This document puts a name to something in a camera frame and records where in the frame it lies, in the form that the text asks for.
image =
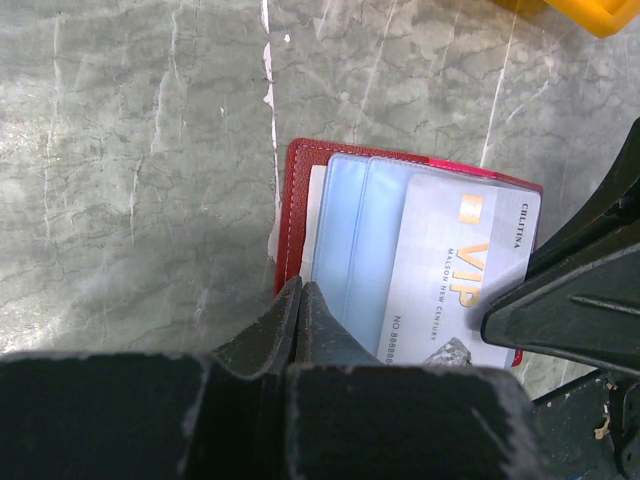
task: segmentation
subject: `gold logo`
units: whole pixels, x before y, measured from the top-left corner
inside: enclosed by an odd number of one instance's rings
[[[473,245],[471,247],[465,247],[458,250],[457,257],[459,259],[464,260],[466,263],[476,267],[482,272],[482,274],[477,272],[453,272],[453,278],[475,282],[473,284],[454,283],[449,287],[452,292],[458,292],[460,295],[460,305],[463,307],[473,307],[478,303],[478,300],[480,300],[480,284],[482,283],[482,275],[484,274],[484,262],[473,257],[471,254],[486,252],[487,250],[489,250],[488,243]]]
[[[478,195],[464,195],[462,197],[462,204],[460,205],[458,221],[474,225],[480,223],[483,203],[484,199]]]

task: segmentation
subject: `marble floor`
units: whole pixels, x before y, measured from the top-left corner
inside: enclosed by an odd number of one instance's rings
[[[203,351],[237,334],[270,298],[297,136],[541,183],[545,240],[640,111],[640,19],[598,40],[538,0],[3,7],[5,353]],[[533,396],[585,372],[526,358]]]

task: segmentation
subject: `stitching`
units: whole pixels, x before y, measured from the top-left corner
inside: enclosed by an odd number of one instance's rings
[[[285,279],[285,281],[287,279],[287,274],[289,273],[289,258],[290,258],[290,251],[291,251],[291,217],[293,216],[293,199],[295,198],[295,192],[296,192],[296,167],[298,166],[298,155],[300,154],[300,150],[303,149],[303,148],[310,148],[312,150],[323,150],[325,152],[333,152],[333,153],[346,153],[348,155],[357,155],[358,157],[370,157],[371,156],[371,155],[369,155],[367,153],[354,152],[353,150],[349,150],[348,148],[340,149],[340,148],[319,147],[319,146],[316,146],[316,145],[309,145],[307,143],[301,143],[300,145],[298,145],[298,148],[296,148],[296,151],[293,154],[293,179],[291,181],[291,201],[289,202],[289,219],[288,219],[288,227],[287,227],[287,244],[286,244],[287,245],[287,256],[285,258],[285,264],[284,264],[284,279]],[[436,168],[436,169],[440,169],[440,170],[448,170],[448,171],[451,171],[451,172],[467,173],[462,168],[456,167],[455,164],[446,165],[444,163],[444,162],[446,162],[446,160],[443,160],[442,164],[439,164],[438,166],[434,166],[434,165],[425,165],[425,164],[420,163],[420,162],[418,162],[416,160],[402,160],[402,159],[393,158],[393,157],[379,157],[379,158],[387,159],[387,161],[394,160],[394,161],[398,161],[398,162],[409,162],[409,163],[413,163],[415,165],[418,165],[418,166],[420,166],[422,168]]]
[[[356,153],[353,151],[349,151],[347,149],[341,150],[337,148],[326,148],[326,147],[316,147],[314,145],[308,145],[306,143],[301,143],[298,148],[296,148],[296,152],[293,155],[293,179],[291,180],[291,200],[289,202],[289,219],[287,226],[287,256],[285,258],[284,263],[284,278],[285,281],[287,279],[287,274],[289,273],[289,258],[291,257],[291,218],[293,217],[293,199],[295,198],[296,193],[296,167],[298,166],[298,155],[300,154],[300,150],[302,148],[310,148],[312,150],[324,150],[327,152],[333,153],[347,153],[349,155],[357,155],[359,157],[368,157],[369,155],[365,153]]]

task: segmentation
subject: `black plastic object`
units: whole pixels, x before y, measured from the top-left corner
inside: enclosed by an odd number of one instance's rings
[[[640,376],[640,120],[587,204],[485,316],[483,339]]]
[[[617,382],[610,404],[616,467],[625,479],[640,480],[640,382]]]
[[[531,257],[533,277],[624,225],[640,220],[640,119],[587,203]]]
[[[287,387],[288,478],[549,478],[508,372],[292,365]]]
[[[314,282],[302,290],[296,362],[316,365],[381,365],[331,315]]]
[[[277,478],[301,290],[289,281],[218,358],[2,357],[0,477]]]
[[[640,221],[525,282],[483,322],[488,343],[640,376]]]
[[[553,478],[640,479],[640,383],[592,372],[535,401]]]
[[[294,356],[301,293],[300,277],[289,280],[265,315],[215,352],[228,375],[207,384],[190,477],[279,475],[284,376]]]

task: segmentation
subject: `red wallet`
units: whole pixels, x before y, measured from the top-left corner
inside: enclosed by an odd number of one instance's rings
[[[387,157],[412,163],[420,163],[443,170],[500,180],[542,194],[542,187],[540,185],[471,165],[459,164],[412,153],[394,152],[391,150],[356,145],[343,145],[309,138],[297,138],[291,142],[287,151],[284,199],[282,203],[275,278],[276,294],[287,280],[300,273],[302,249],[306,235],[307,198],[309,195],[311,167],[314,165],[327,165],[334,153],[346,153],[363,157]],[[520,364],[521,360],[522,352],[518,351],[513,365]]]

